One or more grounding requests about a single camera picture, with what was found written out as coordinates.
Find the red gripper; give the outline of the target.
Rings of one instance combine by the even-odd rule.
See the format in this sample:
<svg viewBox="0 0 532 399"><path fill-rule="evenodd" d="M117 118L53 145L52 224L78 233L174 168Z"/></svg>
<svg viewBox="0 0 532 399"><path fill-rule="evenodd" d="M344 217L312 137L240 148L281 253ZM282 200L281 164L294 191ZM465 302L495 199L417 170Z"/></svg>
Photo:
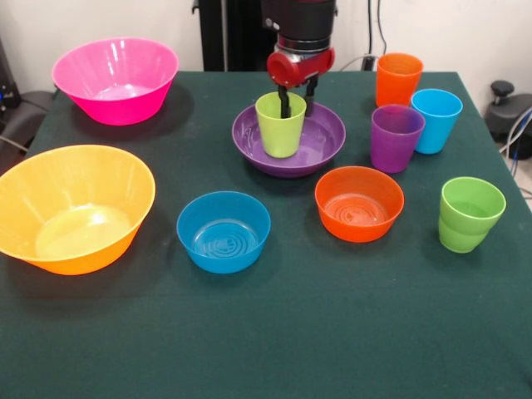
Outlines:
<svg viewBox="0 0 532 399"><path fill-rule="evenodd" d="M278 98L280 100L280 117L291 117L290 99L288 89L301 86L308 81L304 99L306 101L305 116L310 117L313 113L314 94L318 86L318 78L328 72L333 66L335 51L331 47L324 52L302 55L277 50L269 55L267 71L278 85Z"/></svg>

